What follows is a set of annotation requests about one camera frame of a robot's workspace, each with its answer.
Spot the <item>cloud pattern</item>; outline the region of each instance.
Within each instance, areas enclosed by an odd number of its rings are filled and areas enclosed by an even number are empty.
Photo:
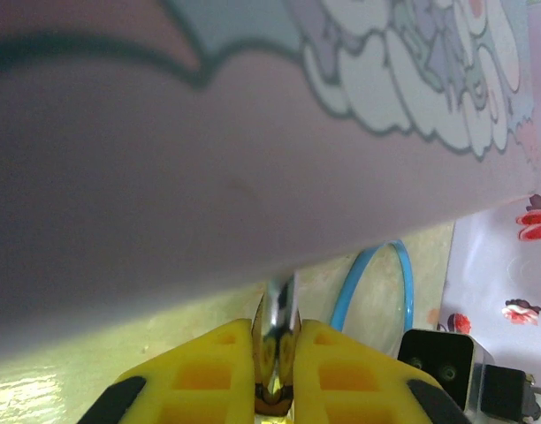
[[[287,0],[323,106],[374,133],[416,131],[481,159],[503,150],[521,83],[500,1]]]

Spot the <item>black rubber pad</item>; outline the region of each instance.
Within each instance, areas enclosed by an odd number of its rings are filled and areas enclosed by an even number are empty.
[[[422,380],[409,380],[408,387],[433,424],[471,424],[442,389]]]
[[[108,387],[88,409],[78,424],[119,424],[143,387],[143,377],[129,377]]]

